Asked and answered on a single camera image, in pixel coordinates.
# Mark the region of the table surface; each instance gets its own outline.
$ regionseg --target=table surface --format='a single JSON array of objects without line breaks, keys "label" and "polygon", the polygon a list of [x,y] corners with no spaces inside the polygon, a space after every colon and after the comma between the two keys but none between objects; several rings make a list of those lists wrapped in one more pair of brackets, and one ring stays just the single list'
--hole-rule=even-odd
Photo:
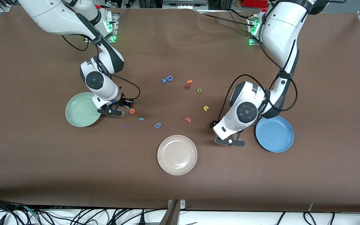
[{"label": "table surface", "polygon": [[[228,12],[217,15],[242,21]],[[118,75],[141,88],[136,113],[123,108],[124,117],[102,116],[78,128],[66,121],[65,106],[88,91],[78,71],[95,47],[73,49],[19,6],[1,15],[0,198],[132,208],[164,208],[167,199],[184,198],[196,209],[264,211],[306,211],[314,202],[313,211],[360,212],[355,14],[308,16],[294,75],[299,99],[281,114],[295,139],[282,153],[264,150],[254,128],[243,132],[242,148],[215,144],[209,129],[235,77],[248,73],[269,86],[278,71],[259,47],[248,45],[242,25],[192,10],[129,10],[119,27],[113,46],[125,66]],[[85,45],[79,37],[70,41]],[[173,81],[162,84],[168,75]],[[115,82],[126,96],[137,94]],[[290,88],[285,105],[293,100]],[[195,167],[182,176],[165,173],[156,158],[159,144],[174,134],[191,138],[198,150]]]}]

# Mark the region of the black plug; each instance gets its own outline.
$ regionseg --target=black plug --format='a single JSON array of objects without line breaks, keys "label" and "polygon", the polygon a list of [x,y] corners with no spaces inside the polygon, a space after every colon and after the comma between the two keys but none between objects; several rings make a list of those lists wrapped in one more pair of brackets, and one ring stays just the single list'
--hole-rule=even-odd
[{"label": "black plug", "polygon": [[141,212],[141,218],[140,218],[140,222],[138,223],[138,225],[146,225],[147,223],[145,222],[144,219],[144,209]]}]

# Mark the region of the blue plate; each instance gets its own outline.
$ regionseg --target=blue plate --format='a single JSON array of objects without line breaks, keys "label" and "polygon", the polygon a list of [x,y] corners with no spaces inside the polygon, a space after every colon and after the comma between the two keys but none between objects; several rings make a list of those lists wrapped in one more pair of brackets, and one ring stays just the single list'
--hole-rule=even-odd
[{"label": "blue plate", "polygon": [[289,149],[294,141],[294,131],[283,117],[262,118],[256,124],[256,138],[266,150],[280,153]]}]

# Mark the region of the red box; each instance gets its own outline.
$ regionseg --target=red box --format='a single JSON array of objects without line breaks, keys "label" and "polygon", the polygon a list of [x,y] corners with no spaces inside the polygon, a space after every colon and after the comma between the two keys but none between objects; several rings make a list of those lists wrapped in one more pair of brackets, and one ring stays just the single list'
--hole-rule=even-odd
[{"label": "red box", "polygon": [[243,5],[253,8],[264,8],[268,4],[268,0],[244,0]]}]

